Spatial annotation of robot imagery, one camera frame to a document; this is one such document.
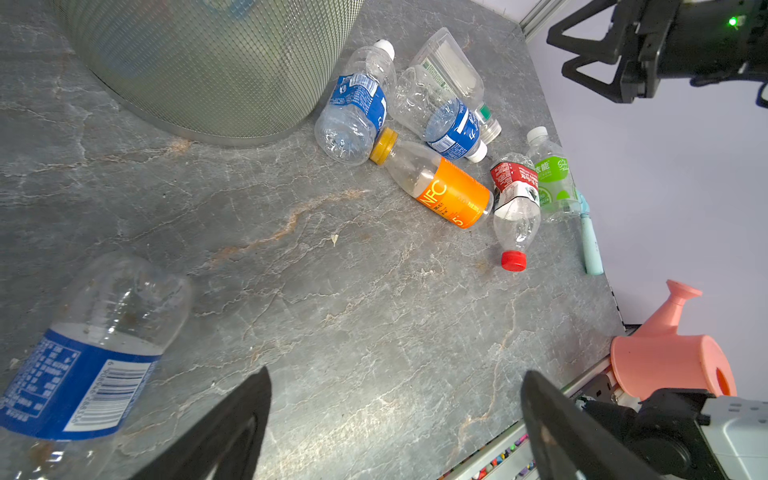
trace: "metal mesh trash can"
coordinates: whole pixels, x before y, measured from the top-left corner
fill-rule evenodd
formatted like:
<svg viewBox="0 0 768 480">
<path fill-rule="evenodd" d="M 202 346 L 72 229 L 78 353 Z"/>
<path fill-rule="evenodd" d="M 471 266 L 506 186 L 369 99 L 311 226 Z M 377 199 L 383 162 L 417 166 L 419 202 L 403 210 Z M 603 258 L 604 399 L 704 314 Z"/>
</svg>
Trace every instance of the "metal mesh trash can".
<svg viewBox="0 0 768 480">
<path fill-rule="evenodd" d="M 314 108 L 362 0 L 51 0 L 121 103 L 193 140 L 274 141 Z"/>
</svg>

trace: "crushed plastic bottle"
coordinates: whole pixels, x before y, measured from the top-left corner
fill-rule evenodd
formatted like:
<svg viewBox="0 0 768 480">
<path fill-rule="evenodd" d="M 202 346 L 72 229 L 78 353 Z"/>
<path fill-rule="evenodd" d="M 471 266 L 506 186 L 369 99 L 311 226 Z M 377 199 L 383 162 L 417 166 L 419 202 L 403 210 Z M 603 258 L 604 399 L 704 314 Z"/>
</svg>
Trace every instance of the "crushed plastic bottle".
<svg viewBox="0 0 768 480">
<path fill-rule="evenodd" d="M 488 153 L 475 114 L 421 65 L 400 75 L 390 103 L 392 117 L 446 160 L 466 157 L 477 163 Z"/>
<path fill-rule="evenodd" d="M 2 397 L 2 478 L 95 478 L 191 305 L 185 276 L 126 253 L 83 270 Z"/>
<path fill-rule="evenodd" d="M 538 175 L 531 159 L 506 154 L 491 169 L 494 183 L 493 230 L 505 251 L 502 267 L 521 272 L 528 265 L 525 249 L 541 223 Z"/>
<path fill-rule="evenodd" d="M 315 139 L 343 164 L 360 165 L 371 153 L 394 88 L 395 49 L 387 40 L 352 53 L 315 123 Z"/>
<path fill-rule="evenodd" d="M 480 74 L 469 63 L 447 28 L 440 28 L 427 40 L 411 65 L 424 67 L 441 86 L 450 88 L 477 115 L 480 139 L 486 144 L 490 144 L 502 132 L 502 126 L 493 118 L 491 109 L 483 101 L 485 86 Z"/>
<path fill-rule="evenodd" d="M 408 195 L 465 229 L 490 214 L 490 190 L 424 144 L 398 141 L 397 137 L 394 130 L 385 127 L 371 160 L 383 165 Z"/>
<path fill-rule="evenodd" d="M 527 156 L 536 166 L 541 209 L 556 219 L 559 214 L 578 215 L 581 212 L 576 185 L 563 148 L 549 140 L 546 127 L 536 127 L 528 132 Z"/>
</svg>

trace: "toothbrush handle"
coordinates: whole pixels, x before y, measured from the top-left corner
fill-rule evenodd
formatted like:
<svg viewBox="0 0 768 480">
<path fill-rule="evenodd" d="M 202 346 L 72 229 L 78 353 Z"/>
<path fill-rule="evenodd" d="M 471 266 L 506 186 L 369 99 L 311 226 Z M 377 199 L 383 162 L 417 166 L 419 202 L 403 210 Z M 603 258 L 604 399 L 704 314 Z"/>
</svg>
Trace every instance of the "toothbrush handle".
<svg viewBox="0 0 768 480">
<path fill-rule="evenodd" d="M 581 217 L 581 243 L 584 245 L 584 263 L 587 265 L 587 273 L 602 275 L 603 260 L 600 258 L 598 239 L 594 235 L 592 219 L 589 216 Z"/>
</svg>

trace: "orange juice bottle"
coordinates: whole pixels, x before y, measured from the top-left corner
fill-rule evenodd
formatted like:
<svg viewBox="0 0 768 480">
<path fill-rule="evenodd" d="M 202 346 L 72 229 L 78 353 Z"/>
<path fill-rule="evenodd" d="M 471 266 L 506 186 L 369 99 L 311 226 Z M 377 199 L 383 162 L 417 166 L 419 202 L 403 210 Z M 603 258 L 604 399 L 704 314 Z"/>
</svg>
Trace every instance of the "orange juice bottle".
<svg viewBox="0 0 768 480">
<path fill-rule="evenodd" d="M 397 139 L 383 128 L 370 159 L 425 207 L 461 228 L 469 228 L 493 210 L 493 196 L 461 168 L 431 148 Z"/>
</svg>

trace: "water bottle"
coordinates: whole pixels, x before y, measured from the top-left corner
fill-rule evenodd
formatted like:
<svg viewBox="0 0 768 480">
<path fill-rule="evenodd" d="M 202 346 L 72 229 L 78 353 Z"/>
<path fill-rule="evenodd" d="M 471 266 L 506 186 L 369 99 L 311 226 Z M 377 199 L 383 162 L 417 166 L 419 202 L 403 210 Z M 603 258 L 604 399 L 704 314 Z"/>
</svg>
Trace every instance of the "water bottle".
<svg viewBox="0 0 768 480">
<path fill-rule="evenodd" d="M 528 265 L 525 249 L 541 223 L 538 175 L 531 159 L 506 154 L 491 169 L 494 183 L 493 230 L 504 247 L 502 267 L 521 272 Z"/>
<path fill-rule="evenodd" d="M 83 270 L 0 402 L 0 478 L 95 478 L 191 304 L 185 276 L 126 253 Z"/>
<path fill-rule="evenodd" d="M 440 28 L 411 61 L 421 65 L 443 87 L 450 88 L 480 122 L 480 139 L 490 144 L 502 132 L 491 109 L 483 101 L 485 87 L 480 74 L 447 28 Z"/>
<path fill-rule="evenodd" d="M 536 127 L 528 132 L 528 157 L 536 166 L 538 192 L 541 195 L 541 209 L 557 218 L 557 214 L 576 214 L 581 206 L 576 193 L 568 159 L 563 148 L 549 140 L 546 127 Z"/>
<path fill-rule="evenodd" d="M 466 157 L 477 163 L 488 153 L 480 140 L 475 114 L 421 65 L 408 67 L 402 73 L 390 103 L 392 117 L 446 160 Z"/>
<path fill-rule="evenodd" d="M 487 188 L 426 145 L 397 137 L 384 127 L 370 158 L 408 195 L 464 229 L 488 216 L 493 196 Z"/>
<path fill-rule="evenodd" d="M 394 59 L 395 49 L 387 40 L 352 53 L 315 123 L 315 139 L 330 157 L 360 165 L 370 155 L 395 85 Z"/>
</svg>

